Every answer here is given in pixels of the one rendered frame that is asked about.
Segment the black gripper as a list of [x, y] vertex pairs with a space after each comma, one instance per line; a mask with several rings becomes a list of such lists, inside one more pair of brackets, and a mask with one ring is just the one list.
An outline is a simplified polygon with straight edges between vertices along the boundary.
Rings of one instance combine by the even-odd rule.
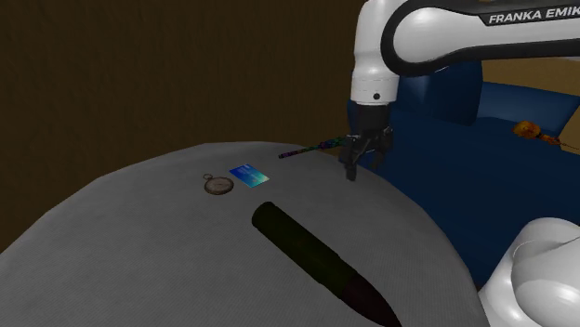
[[390, 105], [348, 104], [349, 133], [339, 154], [346, 170], [346, 178], [355, 181], [357, 162], [368, 150], [373, 153], [370, 168], [376, 170], [392, 149], [393, 130], [390, 127]]

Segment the multicoloured thin pen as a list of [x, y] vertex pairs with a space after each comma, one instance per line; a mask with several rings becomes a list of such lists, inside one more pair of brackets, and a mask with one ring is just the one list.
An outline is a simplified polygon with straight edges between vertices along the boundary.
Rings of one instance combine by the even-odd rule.
[[345, 144], [345, 142], [346, 142], [345, 137], [334, 137], [334, 138], [322, 141], [319, 144], [314, 145], [314, 146], [281, 153], [278, 155], [278, 158], [284, 159], [284, 158], [287, 158], [290, 156], [295, 156], [295, 155], [302, 154], [302, 153], [309, 152], [309, 151], [313, 151], [313, 150], [329, 150], [332, 148], [341, 147]]

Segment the blue sofa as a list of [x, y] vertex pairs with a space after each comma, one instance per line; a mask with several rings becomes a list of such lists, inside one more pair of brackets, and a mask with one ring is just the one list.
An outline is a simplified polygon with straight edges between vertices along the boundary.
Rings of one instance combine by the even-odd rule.
[[394, 146], [380, 165], [372, 154], [359, 164], [419, 204], [483, 285], [528, 222], [580, 225], [580, 155], [512, 131], [530, 121], [555, 136], [578, 107], [577, 96], [486, 82], [478, 61], [456, 64], [400, 80]]

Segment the blue plastic card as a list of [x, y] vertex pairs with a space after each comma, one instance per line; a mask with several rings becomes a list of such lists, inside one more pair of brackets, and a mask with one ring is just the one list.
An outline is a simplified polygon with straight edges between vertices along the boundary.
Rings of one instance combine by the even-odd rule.
[[240, 179], [249, 188], [256, 187], [269, 180], [267, 176], [248, 163], [231, 169], [230, 173]]

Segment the round brass pocket watch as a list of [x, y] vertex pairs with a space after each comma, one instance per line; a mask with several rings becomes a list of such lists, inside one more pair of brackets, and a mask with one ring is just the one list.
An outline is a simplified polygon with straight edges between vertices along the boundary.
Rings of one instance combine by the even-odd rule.
[[234, 188], [234, 182], [228, 177], [214, 177], [211, 174], [204, 174], [204, 190], [212, 195], [224, 195]]

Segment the orange brown lumpy object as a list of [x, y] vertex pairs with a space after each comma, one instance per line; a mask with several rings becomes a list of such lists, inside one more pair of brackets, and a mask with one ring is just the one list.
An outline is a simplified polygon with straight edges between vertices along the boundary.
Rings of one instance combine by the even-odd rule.
[[516, 123], [512, 127], [511, 131], [518, 137], [523, 137], [526, 139], [540, 139], [547, 142], [550, 145], [558, 145], [573, 148], [573, 146], [569, 144], [562, 143], [558, 137], [552, 137], [544, 134], [539, 125], [529, 121], [521, 121]]

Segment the grey fabric ottoman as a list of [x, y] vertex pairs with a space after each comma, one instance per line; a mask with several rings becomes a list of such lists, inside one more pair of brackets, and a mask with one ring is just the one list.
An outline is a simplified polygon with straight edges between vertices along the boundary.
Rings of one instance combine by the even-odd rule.
[[[198, 145], [99, 177], [0, 254], [0, 327], [378, 327], [251, 223], [276, 204], [357, 269], [402, 327], [490, 327], [464, 262], [388, 181], [289, 144]], [[230, 170], [269, 178], [247, 187]], [[212, 195], [204, 174], [228, 177]]]

